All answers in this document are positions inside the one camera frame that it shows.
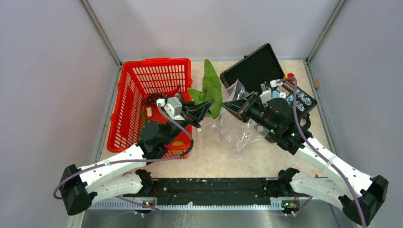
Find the green leafy vegetable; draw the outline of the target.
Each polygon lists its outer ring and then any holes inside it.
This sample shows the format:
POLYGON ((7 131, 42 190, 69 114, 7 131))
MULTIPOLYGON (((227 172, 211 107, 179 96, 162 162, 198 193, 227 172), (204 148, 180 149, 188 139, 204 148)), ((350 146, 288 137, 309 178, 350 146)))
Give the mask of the green leafy vegetable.
POLYGON ((204 76, 202 78, 201 91, 194 88, 187 89, 190 97, 196 105, 213 100, 206 117, 217 119, 220 116, 223 102, 221 80, 209 59, 204 60, 204 76))

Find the clear zip top bag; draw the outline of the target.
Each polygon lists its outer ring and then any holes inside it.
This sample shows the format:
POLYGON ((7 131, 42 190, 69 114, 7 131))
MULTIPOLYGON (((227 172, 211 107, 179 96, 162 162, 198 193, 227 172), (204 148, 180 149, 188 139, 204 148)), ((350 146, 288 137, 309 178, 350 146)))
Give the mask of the clear zip top bag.
POLYGON ((242 153, 264 139, 269 130, 252 119, 244 123, 222 107, 220 115, 209 123, 207 133, 212 141, 234 153, 242 153))

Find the red grape bunch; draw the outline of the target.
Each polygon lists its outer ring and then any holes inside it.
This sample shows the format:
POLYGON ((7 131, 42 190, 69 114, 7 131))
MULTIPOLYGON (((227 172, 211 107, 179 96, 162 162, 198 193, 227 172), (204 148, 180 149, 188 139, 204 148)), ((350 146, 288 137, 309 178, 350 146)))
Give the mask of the red grape bunch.
POLYGON ((165 93, 149 94, 145 98, 142 99, 141 104, 142 105, 156 105, 157 100, 163 99, 163 98, 165 98, 165 96, 166 96, 165 93))

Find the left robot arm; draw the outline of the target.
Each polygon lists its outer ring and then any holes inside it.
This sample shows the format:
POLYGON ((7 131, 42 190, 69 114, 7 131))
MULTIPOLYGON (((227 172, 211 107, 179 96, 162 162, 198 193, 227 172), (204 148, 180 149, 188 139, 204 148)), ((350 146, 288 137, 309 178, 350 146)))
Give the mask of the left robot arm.
POLYGON ((184 133, 190 146, 172 159, 187 155, 194 140, 187 127, 200 128, 213 100, 196 104, 175 97, 158 99, 157 109, 167 123, 146 121, 140 131, 140 139, 122 152, 87 166, 67 166, 53 197, 62 200, 69 216, 89 209, 93 203, 124 194, 147 196, 152 192, 150 173, 142 170, 149 163, 166 161, 168 145, 184 133))

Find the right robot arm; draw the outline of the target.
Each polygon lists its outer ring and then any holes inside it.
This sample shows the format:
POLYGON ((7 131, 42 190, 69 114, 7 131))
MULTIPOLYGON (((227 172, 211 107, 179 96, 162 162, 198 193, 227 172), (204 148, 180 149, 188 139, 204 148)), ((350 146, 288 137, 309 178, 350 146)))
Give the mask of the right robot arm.
POLYGON ((224 102, 222 107, 242 122, 250 120, 268 131, 280 148, 314 166, 325 179, 297 169, 280 171, 279 191, 285 196, 302 193, 325 201, 354 223, 370 225, 385 201, 389 182, 383 176, 370 176, 352 167, 327 149, 309 131, 303 130, 293 109, 283 98, 266 103, 256 93, 224 102))

